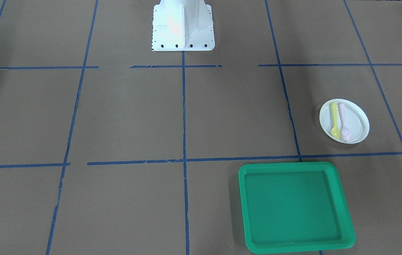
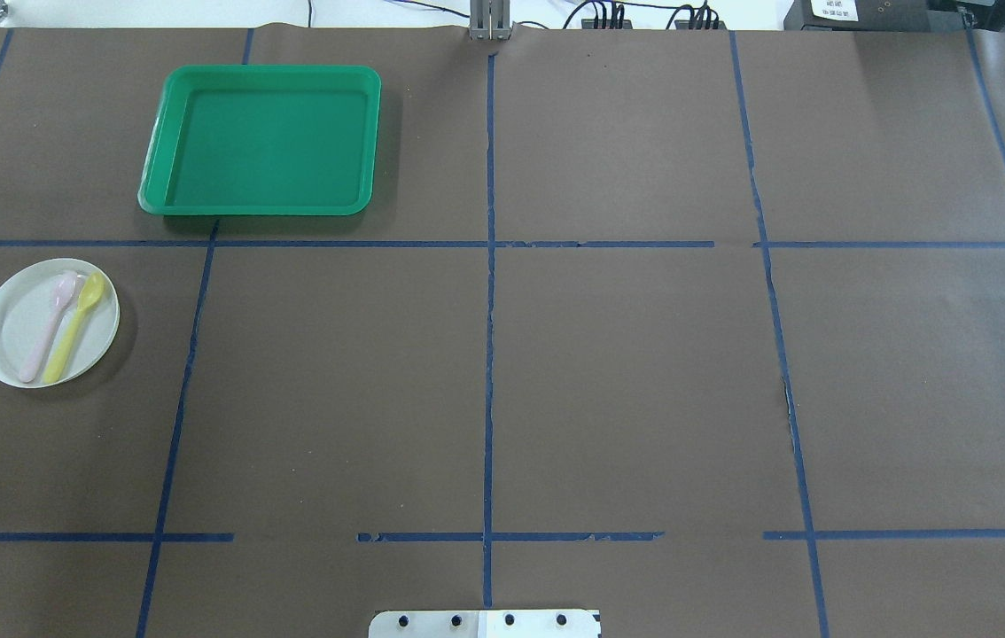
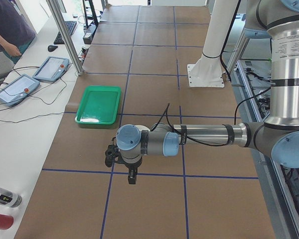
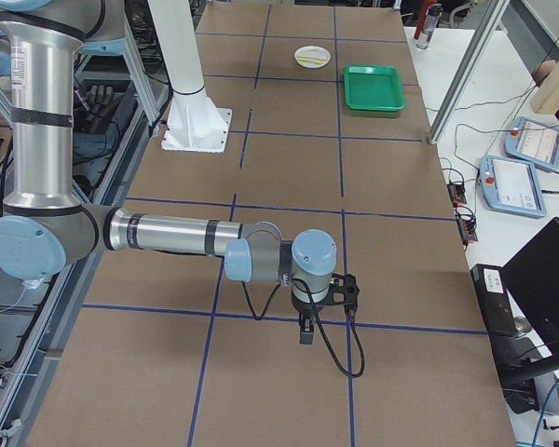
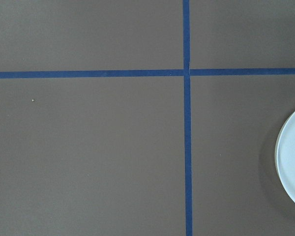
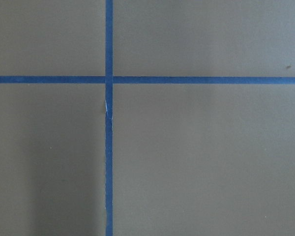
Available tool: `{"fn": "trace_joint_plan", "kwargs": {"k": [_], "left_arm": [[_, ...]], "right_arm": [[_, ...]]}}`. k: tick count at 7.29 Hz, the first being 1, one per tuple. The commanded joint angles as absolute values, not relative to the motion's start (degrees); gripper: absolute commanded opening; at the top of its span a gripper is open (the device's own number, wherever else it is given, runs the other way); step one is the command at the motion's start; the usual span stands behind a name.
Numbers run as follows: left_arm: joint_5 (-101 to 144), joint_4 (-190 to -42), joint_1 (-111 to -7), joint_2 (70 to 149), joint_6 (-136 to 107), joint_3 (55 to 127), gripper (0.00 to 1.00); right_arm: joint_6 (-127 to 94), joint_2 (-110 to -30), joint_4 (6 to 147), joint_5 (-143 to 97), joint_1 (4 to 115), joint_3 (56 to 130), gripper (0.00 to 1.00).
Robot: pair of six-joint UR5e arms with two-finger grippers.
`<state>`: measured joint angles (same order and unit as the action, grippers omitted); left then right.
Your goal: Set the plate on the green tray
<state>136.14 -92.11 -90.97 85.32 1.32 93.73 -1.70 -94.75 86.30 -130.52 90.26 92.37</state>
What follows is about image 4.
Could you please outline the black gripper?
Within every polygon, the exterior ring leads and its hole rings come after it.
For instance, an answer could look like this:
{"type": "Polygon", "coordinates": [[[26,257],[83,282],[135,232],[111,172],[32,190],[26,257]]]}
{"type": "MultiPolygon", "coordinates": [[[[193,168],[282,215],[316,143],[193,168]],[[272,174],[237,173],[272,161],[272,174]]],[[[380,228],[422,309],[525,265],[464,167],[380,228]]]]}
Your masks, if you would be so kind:
{"type": "Polygon", "coordinates": [[[313,307],[310,302],[303,302],[295,295],[291,297],[292,305],[299,314],[299,343],[311,345],[314,340],[314,317],[313,307]]]}

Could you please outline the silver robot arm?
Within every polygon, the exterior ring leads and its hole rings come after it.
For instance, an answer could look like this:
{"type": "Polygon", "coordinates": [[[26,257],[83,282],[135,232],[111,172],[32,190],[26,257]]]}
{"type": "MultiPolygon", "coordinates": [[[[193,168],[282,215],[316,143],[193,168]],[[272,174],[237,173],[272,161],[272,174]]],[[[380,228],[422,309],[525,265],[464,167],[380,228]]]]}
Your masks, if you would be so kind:
{"type": "Polygon", "coordinates": [[[10,43],[14,187],[0,217],[0,268],[19,279],[62,271],[94,251],[124,249],[220,258],[241,283],[290,287],[300,340],[322,328],[337,290],[336,246],[309,229],[282,239],[272,223],[231,223],[87,205],[73,193],[74,59],[126,43],[120,1],[0,1],[10,43]]]}

